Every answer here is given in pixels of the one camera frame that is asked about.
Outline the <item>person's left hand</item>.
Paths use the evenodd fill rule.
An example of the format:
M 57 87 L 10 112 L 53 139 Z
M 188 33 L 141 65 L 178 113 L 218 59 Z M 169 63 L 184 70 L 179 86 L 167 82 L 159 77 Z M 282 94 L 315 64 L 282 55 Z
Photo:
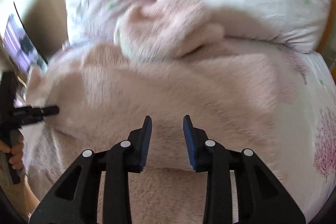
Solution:
M 3 143 L 3 141 L 0 141 L 0 150 L 4 153 L 11 153 L 12 157 L 9 159 L 9 163 L 12 165 L 13 169 L 15 170 L 21 170 L 23 168 L 23 140 L 24 137 L 22 134 L 18 135 L 18 143 L 16 145 L 13 145 L 11 148 Z

